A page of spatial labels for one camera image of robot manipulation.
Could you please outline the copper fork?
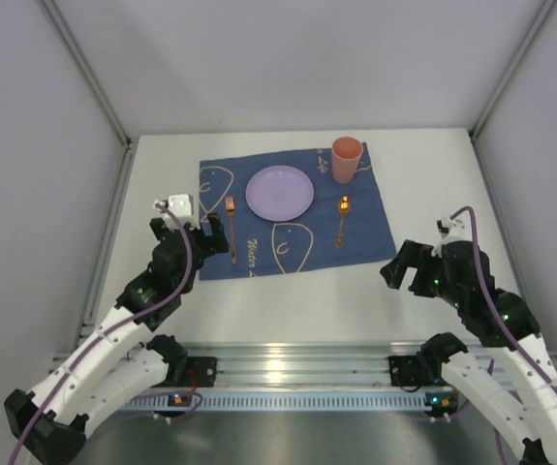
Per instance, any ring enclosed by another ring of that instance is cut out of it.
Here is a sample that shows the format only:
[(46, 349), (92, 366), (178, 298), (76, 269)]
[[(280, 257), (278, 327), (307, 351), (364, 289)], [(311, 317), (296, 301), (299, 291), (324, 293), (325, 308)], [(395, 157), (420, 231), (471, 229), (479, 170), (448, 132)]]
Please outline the copper fork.
[(233, 197), (228, 196), (225, 198), (225, 208), (229, 218), (230, 235), (231, 235), (231, 258), (232, 264), (237, 263), (236, 241), (234, 233), (234, 216), (235, 216), (235, 202)]

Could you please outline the blue cloth placemat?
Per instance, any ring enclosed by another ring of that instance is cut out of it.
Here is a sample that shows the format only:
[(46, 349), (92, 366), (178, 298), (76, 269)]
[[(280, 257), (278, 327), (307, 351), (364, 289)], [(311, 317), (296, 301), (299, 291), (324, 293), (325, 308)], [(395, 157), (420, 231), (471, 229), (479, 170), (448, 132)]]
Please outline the blue cloth placemat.
[[(292, 166), (312, 181), (315, 194), (309, 209), (286, 222), (271, 222), (251, 211), (245, 190), (251, 177), (271, 166)], [(237, 263), (228, 255), (212, 259), (201, 270), (202, 281), (217, 281), (317, 269), (368, 264), (392, 259), (396, 254), (384, 203), (369, 153), (364, 152), (348, 184), (337, 183), (331, 172), (331, 150), (306, 148), (202, 160), (199, 169), (200, 220), (216, 213), (224, 219), (231, 241), (225, 198), (235, 202), (234, 233)], [(342, 196), (351, 199), (344, 225), (344, 243), (335, 247)]]

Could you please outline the purple plastic plate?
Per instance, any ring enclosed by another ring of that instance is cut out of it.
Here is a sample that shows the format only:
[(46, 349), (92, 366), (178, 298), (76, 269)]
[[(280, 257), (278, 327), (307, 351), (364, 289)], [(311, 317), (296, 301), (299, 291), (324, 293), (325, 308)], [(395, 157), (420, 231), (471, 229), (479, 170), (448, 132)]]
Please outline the purple plastic plate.
[(278, 165), (255, 173), (245, 199), (253, 213), (271, 222), (286, 222), (305, 213), (314, 199), (311, 179), (292, 166)]

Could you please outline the gold spoon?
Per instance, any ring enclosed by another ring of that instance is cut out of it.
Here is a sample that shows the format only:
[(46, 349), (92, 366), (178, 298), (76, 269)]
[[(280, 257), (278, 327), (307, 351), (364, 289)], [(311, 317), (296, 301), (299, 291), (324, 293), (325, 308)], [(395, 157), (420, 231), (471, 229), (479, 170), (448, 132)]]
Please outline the gold spoon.
[(337, 210), (340, 216), (338, 233), (335, 240), (335, 247), (341, 249), (344, 243), (344, 225), (347, 215), (351, 210), (351, 199), (348, 196), (342, 196), (338, 202)]

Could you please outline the orange plastic cup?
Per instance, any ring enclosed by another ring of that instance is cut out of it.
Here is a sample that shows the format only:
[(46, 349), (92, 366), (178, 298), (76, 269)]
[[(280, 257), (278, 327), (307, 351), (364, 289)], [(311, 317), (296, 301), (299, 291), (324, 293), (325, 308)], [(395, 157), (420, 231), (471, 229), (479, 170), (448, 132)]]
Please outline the orange plastic cup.
[(352, 137), (336, 139), (331, 146), (331, 169), (333, 179), (339, 184), (352, 181), (363, 153), (362, 143)]

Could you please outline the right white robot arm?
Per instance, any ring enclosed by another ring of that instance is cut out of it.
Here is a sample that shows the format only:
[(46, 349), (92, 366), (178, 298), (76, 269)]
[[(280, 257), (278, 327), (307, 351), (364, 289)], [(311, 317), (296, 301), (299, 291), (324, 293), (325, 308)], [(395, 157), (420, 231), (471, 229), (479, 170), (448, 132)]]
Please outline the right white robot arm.
[(389, 288), (399, 289), (410, 268), (416, 272), (410, 292), (453, 307), (505, 371), (512, 389), (506, 390), (479, 367), (467, 346), (450, 332), (436, 334), (420, 346), (417, 359), (428, 381), (462, 392), (520, 463), (557, 464), (557, 371), (526, 302), (497, 287), (487, 255), (467, 240), (440, 247), (407, 240), (380, 273)]

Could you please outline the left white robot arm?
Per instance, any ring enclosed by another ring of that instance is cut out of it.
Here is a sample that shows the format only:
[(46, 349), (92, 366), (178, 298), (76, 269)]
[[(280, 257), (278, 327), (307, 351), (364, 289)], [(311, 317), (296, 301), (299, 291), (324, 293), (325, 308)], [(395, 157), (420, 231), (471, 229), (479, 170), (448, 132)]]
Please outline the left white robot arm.
[(210, 233), (169, 210), (150, 222), (158, 240), (147, 269), (128, 283), (87, 339), (43, 381), (15, 389), (4, 409), (16, 445), (43, 464), (69, 464), (101, 423), (133, 398), (186, 371), (187, 351), (159, 327), (181, 305), (205, 260), (229, 252), (224, 225)]

